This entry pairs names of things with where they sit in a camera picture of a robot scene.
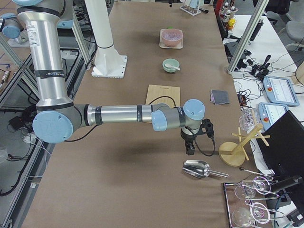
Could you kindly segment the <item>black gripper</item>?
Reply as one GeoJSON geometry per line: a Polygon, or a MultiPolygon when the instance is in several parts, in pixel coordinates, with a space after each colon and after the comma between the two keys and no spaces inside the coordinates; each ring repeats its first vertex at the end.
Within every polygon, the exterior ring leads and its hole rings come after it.
{"type": "Polygon", "coordinates": [[[191,130],[189,127],[181,129],[181,136],[185,140],[186,154],[194,155],[195,147],[193,142],[197,145],[196,137],[198,135],[206,134],[212,141],[214,141],[214,130],[213,123],[210,119],[203,119],[197,133],[194,133],[194,130],[191,130]]]}

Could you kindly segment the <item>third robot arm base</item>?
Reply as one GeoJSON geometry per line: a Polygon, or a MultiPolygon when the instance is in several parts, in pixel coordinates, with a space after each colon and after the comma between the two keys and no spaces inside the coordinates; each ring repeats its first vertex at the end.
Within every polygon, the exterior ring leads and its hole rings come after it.
{"type": "Polygon", "coordinates": [[[0,32],[9,39],[8,43],[11,47],[29,47],[27,30],[14,13],[5,13],[0,16],[0,32]]]}

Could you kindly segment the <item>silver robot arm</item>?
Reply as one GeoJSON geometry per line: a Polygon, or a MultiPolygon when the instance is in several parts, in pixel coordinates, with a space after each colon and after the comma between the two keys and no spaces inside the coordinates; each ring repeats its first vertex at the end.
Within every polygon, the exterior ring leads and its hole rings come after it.
{"type": "Polygon", "coordinates": [[[150,122],[155,131],[180,128],[186,153],[198,148],[196,137],[214,137],[213,125],[204,118],[205,106],[197,99],[183,107],[166,104],[94,106],[74,104],[68,97],[57,27],[73,26],[70,0],[18,0],[17,17],[26,24],[33,58],[39,102],[32,126],[37,137],[48,143],[69,141],[73,132],[85,126],[105,123],[150,122]]]}

